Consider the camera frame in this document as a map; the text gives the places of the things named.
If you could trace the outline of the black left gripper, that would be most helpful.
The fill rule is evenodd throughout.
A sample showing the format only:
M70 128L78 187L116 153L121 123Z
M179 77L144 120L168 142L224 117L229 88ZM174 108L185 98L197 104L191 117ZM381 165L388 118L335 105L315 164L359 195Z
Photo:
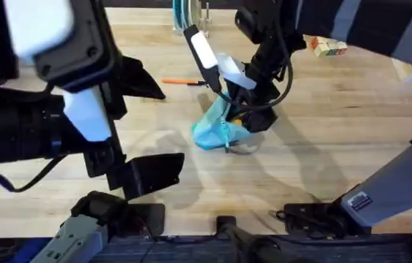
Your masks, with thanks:
M49 159L39 174L43 177L65 156L81 153L92 178L124 164L114 124L127 112L121 67L122 61L104 85L95 87L96 102L79 94L27 100L24 91L0 88L0 163Z

